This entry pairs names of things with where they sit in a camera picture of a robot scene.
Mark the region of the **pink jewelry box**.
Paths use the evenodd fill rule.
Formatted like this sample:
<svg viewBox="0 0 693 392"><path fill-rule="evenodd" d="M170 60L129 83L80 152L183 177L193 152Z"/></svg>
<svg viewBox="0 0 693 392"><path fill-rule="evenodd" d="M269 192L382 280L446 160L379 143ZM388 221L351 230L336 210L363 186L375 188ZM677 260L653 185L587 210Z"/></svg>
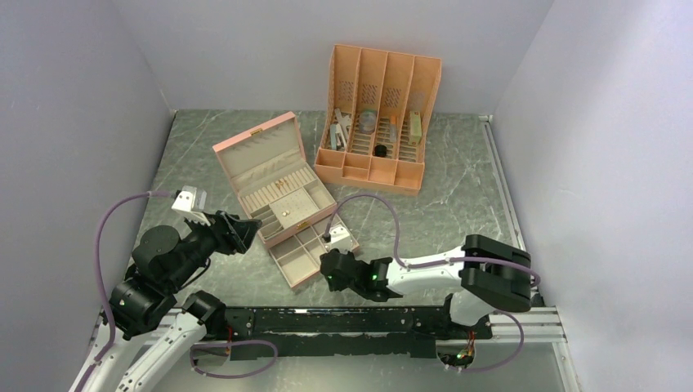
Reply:
<svg viewBox="0 0 693 392"><path fill-rule="evenodd" d="M257 236L288 285L318 274L326 253L321 236L334 225L347 226L306 160L297 116L287 112L212 149L244 212L262 221Z"/></svg>

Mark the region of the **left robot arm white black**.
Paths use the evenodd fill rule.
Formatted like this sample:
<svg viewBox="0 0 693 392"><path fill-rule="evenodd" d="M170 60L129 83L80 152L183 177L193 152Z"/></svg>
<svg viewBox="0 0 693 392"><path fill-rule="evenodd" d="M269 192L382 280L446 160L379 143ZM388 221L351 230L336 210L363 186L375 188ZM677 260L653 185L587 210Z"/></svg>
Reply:
<svg viewBox="0 0 693 392"><path fill-rule="evenodd" d="M197 213L186 224L190 232L185 237L169 225L142 235L125 279L108 298L106 320L72 391L150 391L193 344L223 334L225 304L197 291L164 335L141 351L177 304L175 295L208 266L212 255L244 254L262 227L260 220L242 220L223 211Z"/></svg>

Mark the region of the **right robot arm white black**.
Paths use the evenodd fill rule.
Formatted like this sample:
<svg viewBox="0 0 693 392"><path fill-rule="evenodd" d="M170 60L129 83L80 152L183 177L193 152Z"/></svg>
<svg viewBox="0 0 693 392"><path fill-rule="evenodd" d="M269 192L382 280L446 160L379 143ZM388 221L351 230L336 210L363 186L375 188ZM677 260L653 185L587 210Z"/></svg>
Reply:
<svg viewBox="0 0 693 392"><path fill-rule="evenodd" d="M528 252L480 234L468 235L461 247L447 252L400 261L388 256L365 262L338 249L320 257L320 272L332 292L349 289L366 300L386 302L445 289L448 311L440 325L452 338L462 337L495 310L529 311L536 278L530 266Z"/></svg>

